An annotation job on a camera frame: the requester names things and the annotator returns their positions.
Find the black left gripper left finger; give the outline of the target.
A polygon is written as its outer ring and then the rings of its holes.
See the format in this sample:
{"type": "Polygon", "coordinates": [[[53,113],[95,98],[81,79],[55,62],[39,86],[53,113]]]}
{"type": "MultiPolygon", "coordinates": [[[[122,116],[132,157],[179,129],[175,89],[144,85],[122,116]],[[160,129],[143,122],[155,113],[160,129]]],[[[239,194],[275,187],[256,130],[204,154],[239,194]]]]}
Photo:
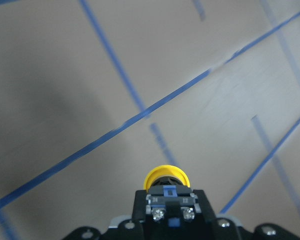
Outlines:
{"type": "Polygon", "coordinates": [[[133,209],[131,220],[134,223],[143,223],[146,221],[147,214],[146,214],[146,206],[147,206],[147,191],[146,190],[137,190],[135,192],[133,209]]]}

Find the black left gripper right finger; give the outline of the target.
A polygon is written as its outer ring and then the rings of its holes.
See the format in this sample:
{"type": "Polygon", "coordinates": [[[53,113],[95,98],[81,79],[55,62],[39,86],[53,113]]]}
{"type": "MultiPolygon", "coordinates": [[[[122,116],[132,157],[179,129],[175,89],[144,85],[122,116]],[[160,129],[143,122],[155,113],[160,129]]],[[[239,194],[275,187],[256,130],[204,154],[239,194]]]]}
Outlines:
{"type": "Polygon", "coordinates": [[[198,205],[201,210],[201,214],[206,223],[210,223],[215,219],[215,212],[203,190],[194,189],[193,193],[198,198],[198,205]]]}

